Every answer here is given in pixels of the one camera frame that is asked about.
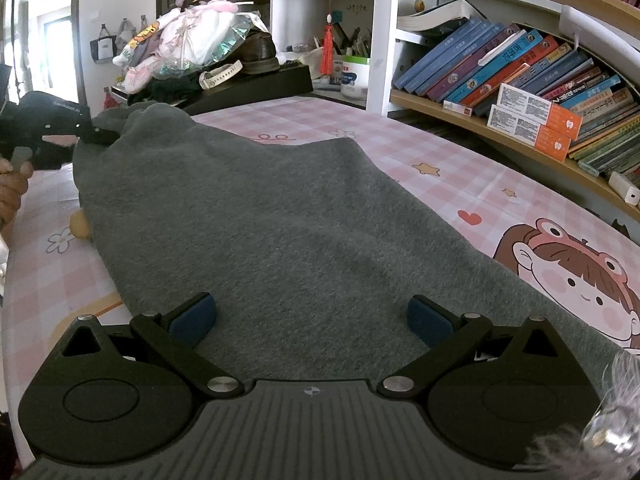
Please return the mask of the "person left hand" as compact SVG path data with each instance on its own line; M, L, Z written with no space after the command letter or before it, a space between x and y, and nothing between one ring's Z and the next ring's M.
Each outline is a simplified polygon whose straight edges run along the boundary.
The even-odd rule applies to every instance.
M1 227L6 228L21 207L22 197L28 190L28 180L34 174L30 162L16 169L8 160L1 159L0 214Z

